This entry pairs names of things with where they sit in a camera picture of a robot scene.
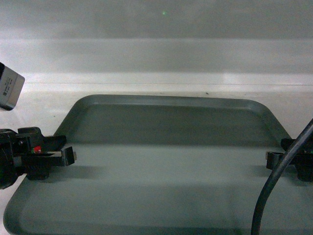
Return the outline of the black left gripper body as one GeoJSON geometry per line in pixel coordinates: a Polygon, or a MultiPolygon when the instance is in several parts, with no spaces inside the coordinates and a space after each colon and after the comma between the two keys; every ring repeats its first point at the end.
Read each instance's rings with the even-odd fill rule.
{"type": "Polygon", "coordinates": [[[45,168],[27,163],[27,158],[42,153],[44,137],[38,127],[0,130],[0,188],[12,186],[19,176],[29,180],[45,179],[45,168]]]}

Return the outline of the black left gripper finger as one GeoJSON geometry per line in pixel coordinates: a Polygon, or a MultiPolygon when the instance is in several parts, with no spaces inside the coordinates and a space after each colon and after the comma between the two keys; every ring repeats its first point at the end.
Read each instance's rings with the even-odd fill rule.
{"type": "Polygon", "coordinates": [[[41,145],[43,152],[60,151],[66,144],[67,138],[64,135],[43,137],[41,145]]]}
{"type": "Polygon", "coordinates": [[[45,153],[31,153],[23,156],[23,169],[29,180],[45,180],[54,167],[65,167],[75,163],[76,152],[72,147],[45,153]]]}

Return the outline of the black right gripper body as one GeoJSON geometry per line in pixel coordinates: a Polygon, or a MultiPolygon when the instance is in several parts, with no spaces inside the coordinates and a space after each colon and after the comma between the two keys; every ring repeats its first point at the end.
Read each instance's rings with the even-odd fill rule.
{"type": "MultiPolygon", "coordinates": [[[[296,141],[296,139],[281,139],[281,147],[284,153],[290,148],[290,146],[296,141]]],[[[307,141],[302,148],[298,150],[295,156],[308,155],[313,153],[313,140],[307,141]]]]}

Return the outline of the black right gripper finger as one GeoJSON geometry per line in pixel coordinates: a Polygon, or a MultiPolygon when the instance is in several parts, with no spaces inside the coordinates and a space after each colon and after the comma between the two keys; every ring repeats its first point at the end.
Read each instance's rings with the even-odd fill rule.
{"type": "MultiPolygon", "coordinates": [[[[278,163],[283,158],[283,153],[267,152],[266,153],[266,168],[274,170],[278,163]]],[[[297,154],[289,165],[293,165],[296,169],[297,178],[303,182],[313,181],[313,152],[297,154]]]]}

